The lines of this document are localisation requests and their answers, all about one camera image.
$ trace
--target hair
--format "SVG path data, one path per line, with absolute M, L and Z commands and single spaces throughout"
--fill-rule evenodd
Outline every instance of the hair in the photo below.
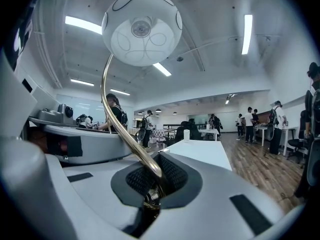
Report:
M 320 74 L 320 66 L 317 63 L 312 62 L 309 66 L 309 71 L 307 72 L 308 77 L 314 79 L 317 74 Z
M 115 102 L 115 104 L 116 104 L 119 108 L 121 108 L 120 103 L 119 103 L 119 100 L 118 100 L 118 98 L 116 97 L 116 95 L 114 95 L 114 94 L 112 94 L 112 93 L 109 93 L 109 94 L 106 96 L 106 99 L 112 99 L 112 100 Z

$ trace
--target black shirt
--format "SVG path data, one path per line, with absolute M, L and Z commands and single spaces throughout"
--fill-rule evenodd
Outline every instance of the black shirt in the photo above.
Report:
M 314 90 L 320 89 L 320 81 L 315 81 L 312 84 L 312 87 Z M 306 91 L 305 98 L 304 98 L 304 105 L 305 105 L 305 122 L 310 123 L 311 122 L 311 112 L 312 112 L 312 98 L 313 95 L 311 94 L 310 90 Z
M 257 123 L 258 123 L 258 121 L 259 121 L 259 117 L 258 117 L 258 115 L 257 114 L 252 114 L 252 119 L 253 119 L 253 121 L 256 121 L 253 125 L 255 126 Z
M 118 119 L 118 121 L 121 123 L 121 116 L 122 116 L 121 110 L 117 106 L 113 106 L 111 108 L 111 111 L 115 115 L 116 119 Z M 117 132 L 113 125 L 110 128 L 111 128 L 111 132 Z

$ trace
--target ceiling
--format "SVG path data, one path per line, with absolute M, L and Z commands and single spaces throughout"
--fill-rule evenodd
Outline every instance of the ceiling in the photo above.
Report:
M 101 76 L 110 52 L 102 36 L 65 24 L 65 16 L 101 25 L 108 7 L 115 0 L 39 0 L 33 25 L 37 48 L 42 50 L 48 71 L 54 71 L 55 88 L 79 88 L 99 93 Z M 204 72 L 215 78 L 242 74 L 246 68 L 263 69 L 277 47 L 287 26 L 282 0 L 172 0 L 178 8 L 183 30 L 173 53 L 161 64 L 171 72 L 171 89 L 181 75 L 196 81 Z M 253 14 L 249 54 L 241 55 L 244 15 Z M 77 85 L 70 78 L 95 84 Z M 153 66 L 136 67 L 115 59 L 108 72 L 107 86 L 138 96 L 167 78 Z M 218 99 L 201 98 L 203 102 Z
M 239 102 L 242 99 L 245 99 L 248 97 L 248 95 L 251 95 L 252 92 L 247 92 L 247 93 L 237 93 L 235 96 L 233 96 L 230 99 L 230 104 L 232 105 L 238 105 Z M 182 100 L 178 102 L 172 102 L 172 103 L 167 103 L 167 104 L 161 104 L 158 106 L 154 107 L 149 107 L 147 109 L 144 109 L 142 112 L 146 112 L 147 110 L 151 110 L 153 112 L 153 115 L 157 114 L 155 111 L 157 109 L 160 109 L 162 112 L 170 111 L 172 108 L 177 108 L 177 107 L 183 107 L 183 106 L 192 106 L 192 105 L 204 105 L 204 104 L 210 104 L 212 108 L 220 108 L 226 105 L 226 100 L 227 100 L 228 95 L 217 95 L 217 96 L 207 96 L 207 97 L 201 97 L 201 98 L 193 98 L 193 99 L 187 99 L 187 100 Z M 135 115 L 138 114 L 140 110 L 137 110 L 134 112 Z

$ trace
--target fluorescent ceiling light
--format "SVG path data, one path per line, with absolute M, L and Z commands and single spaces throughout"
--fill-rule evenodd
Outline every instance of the fluorescent ceiling light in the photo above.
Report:
M 97 24 L 93 24 L 91 22 L 85 21 L 83 19 L 79 19 L 79 18 L 74 18 L 74 17 L 70 17 L 70 16 L 65 16 L 65 24 L 68 25 L 73 25 L 79 28 L 83 28 L 86 30 L 90 30 L 93 32 L 96 32 L 100 35 L 102 35 L 102 29 L 101 26 L 97 25 Z
M 166 77 L 171 76 L 171 73 L 166 70 L 160 63 L 153 64 L 158 70 L 160 70 Z
M 123 91 L 119 91 L 119 90 L 115 90 L 115 89 L 110 89 L 111 92 L 115 92 L 115 93 L 119 93 L 119 94 L 124 94 L 124 95 L 130 95 L 129 93 L 123 92 Z
M 71 79 L 71 82 L 78 83 L 78 84 L 83 84 L 83 85 L 87 85 L 87 86 L 95 86 L 93 83 L 79 81 L 79 80 L 75 80 L 75 79 Z
M 244 15 L 244 37 L 243 37 L 243 47 L 242 54 L 248 54 L 251 31 L 252 31 L 252 15 Z

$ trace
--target black pants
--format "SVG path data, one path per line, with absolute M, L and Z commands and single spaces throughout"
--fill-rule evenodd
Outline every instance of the black pants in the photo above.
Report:
M 253 126 L 246 126 L 245 127 L 245 141 L 247 142 L 250 137 L 250 142 L 254 141 L 254 127 Z
M 244 128 L 242 126 L 238 126 L 238 136 L 240 137 L 244 135 Z
M 144 146 L 145 148 L 148 147 L 148 143 L 150 140 L 150 133 L 151 133 L 151 130 L 145 130 L 145 134 L 142 140 L 142 146 Z
M 279 153 L 279 145 L 280 145 L 280 140 L 281 140 L 281 134 L 282 130 L 275 128 L 273 132 L 273 138 L 270 142 L 270 153 L 278 155 Z

